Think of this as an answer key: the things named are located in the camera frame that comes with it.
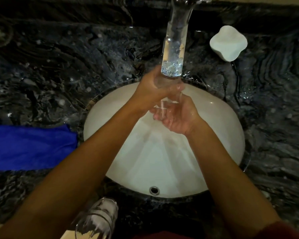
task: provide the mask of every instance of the oval ceramic sink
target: oval ceramic sink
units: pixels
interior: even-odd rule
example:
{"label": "oval ceramic sink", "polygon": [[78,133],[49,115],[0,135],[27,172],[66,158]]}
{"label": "oval ceramic sink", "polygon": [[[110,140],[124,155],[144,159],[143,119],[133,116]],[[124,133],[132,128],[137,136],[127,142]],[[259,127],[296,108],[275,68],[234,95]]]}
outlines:
{"label": "oval ceramic sink", "polygon": [[[84,124],[84,140],[128,101],[137,85],[118,88],[92,107]],[[191,96],[200,116],[239,164],[245,138],[232,108],[219,98],[188,84],[183,93]],[[153,120],[149,112],[137,122],[106,175],[120,185],[143,194],[153,195],[150,188],[157,187],[157,197],[176,198],[208,190],[185,136],[170,132]]]}

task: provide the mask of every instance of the blue towel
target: blue towel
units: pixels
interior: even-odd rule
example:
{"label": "blue towel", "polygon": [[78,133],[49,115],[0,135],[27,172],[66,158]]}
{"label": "blue towel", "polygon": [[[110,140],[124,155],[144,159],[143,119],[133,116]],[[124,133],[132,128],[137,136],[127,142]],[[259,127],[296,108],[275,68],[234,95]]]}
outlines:
{"label": "blue towel", "polygon": [[76,133],[66,125],[49,129],[0,125],[0,170],[50,169],[76,146]]}

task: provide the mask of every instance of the person's left arm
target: person's left arm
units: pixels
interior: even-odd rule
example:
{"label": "person's left arm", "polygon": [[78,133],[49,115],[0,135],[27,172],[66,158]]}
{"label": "person's left arm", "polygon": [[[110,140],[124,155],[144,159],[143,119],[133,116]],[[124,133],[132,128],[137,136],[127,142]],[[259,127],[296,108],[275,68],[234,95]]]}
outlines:
{"label": "person's left arm", "polygon": [[136,122],[155,104],[184,88],[156,88],[160,66],[146,74],[131,99],[55,167],[0,229],[0,239],[59,239],[100,185]]}

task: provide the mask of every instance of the red shirt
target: red shirt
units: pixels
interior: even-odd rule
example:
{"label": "red shirt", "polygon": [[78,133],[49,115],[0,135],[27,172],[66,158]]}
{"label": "red shirt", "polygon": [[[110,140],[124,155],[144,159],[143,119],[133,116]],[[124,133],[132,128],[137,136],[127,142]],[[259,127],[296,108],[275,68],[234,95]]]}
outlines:
{"label": "red shirt", "polygon": [[[190,239],[171,232],[162,231],[145,237],[135,239]],[[260,231],[254,239],[299,239],[299,232],[283,222],[276,222]]]}

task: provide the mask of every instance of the person's left hand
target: person's left hand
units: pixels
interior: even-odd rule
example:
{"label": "person's left hand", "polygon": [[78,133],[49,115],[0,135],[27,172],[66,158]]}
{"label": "person's left hand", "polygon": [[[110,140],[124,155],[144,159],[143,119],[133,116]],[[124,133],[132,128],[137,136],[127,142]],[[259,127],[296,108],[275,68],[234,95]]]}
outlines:
{"label": "person's left hand", "polygon": [[143,76],[135,93],[128,101],[128,104],[138,111],[141,116],[144,116],[160,100],[168,96],[175,96],[185,88],[183,82],[157,88],[154,83],[155,79],[164,79],[160,77],[162,76],[161,67],[161,65],[157,65],[152,71]]}

